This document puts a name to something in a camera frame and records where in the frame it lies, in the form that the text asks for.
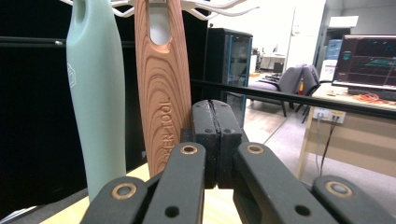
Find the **wood grain pattern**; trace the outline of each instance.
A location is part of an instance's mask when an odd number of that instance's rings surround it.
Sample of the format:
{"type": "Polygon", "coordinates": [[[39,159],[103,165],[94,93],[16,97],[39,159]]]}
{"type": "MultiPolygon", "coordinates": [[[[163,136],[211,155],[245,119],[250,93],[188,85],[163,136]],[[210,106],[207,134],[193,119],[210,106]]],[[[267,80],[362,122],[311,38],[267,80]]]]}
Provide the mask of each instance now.
{"type": "Polygon", "coordinates": [[[191,126],[190,75],[179,0],[168,0],[170,41],[162,46],[149,37],[149,5],[135,2],[136,67],[148,168],[163,170],[180,129],[191,126]]]}

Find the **handle hole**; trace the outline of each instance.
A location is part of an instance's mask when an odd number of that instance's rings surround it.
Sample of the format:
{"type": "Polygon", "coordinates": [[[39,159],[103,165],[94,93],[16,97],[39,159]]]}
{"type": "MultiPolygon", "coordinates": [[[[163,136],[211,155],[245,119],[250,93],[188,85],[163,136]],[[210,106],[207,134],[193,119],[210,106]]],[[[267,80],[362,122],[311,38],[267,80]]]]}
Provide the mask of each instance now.
{"type": "Polygon", "coordinates": [[[73,4],[77,5],[74,6],[76,8],[76,23],[82,23],[87,13],[87,3],[85,0],[78,0],[73,1],[73,4]]]}
{"type": "Polygon", "coordinates": [[[171,40],[171,25],[165,3],[148,4],[149,36],[156,45],[165,45],[171,40]]]}

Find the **mint green bottle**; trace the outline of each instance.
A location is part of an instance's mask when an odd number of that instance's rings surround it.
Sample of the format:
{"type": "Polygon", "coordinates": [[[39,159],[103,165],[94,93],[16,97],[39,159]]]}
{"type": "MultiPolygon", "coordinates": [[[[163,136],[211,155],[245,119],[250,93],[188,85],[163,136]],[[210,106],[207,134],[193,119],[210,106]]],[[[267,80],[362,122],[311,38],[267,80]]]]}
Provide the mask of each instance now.
{"type": "Polygon", "coordinates": [[[125,83],[110,0],[74,0],[67,72],[92,201],[125,175],[125,83]]]}

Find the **electrical outlet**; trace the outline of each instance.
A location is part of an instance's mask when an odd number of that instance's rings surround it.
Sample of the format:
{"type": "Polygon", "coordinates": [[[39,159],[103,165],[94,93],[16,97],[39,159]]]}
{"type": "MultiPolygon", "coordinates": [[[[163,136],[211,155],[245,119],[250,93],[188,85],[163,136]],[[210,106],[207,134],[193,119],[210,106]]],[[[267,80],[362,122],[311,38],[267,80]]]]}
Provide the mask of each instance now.
{"type": "Polygon", "coordinates": [[[319,117],[319,114],[322,115],[321,120],[332,121],[332,117],[336,116],[338,117],[337,123],[344,123],[344,118],[346,117],[347,113],[339,110],[331,110],[321,107],[315,107],[313,118],[317,119],[319,117]]]}

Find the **computer monitor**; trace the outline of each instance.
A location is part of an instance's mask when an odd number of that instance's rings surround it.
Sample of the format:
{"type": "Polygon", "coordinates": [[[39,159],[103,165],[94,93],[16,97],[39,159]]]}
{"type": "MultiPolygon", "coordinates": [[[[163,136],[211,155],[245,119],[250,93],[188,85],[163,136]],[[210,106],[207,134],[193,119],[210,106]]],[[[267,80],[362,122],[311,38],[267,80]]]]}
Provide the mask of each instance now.
{"type": "Polygon", "coordinates": [[[344,35],[332,84],[396,100],[396,35],[344,35]]]}

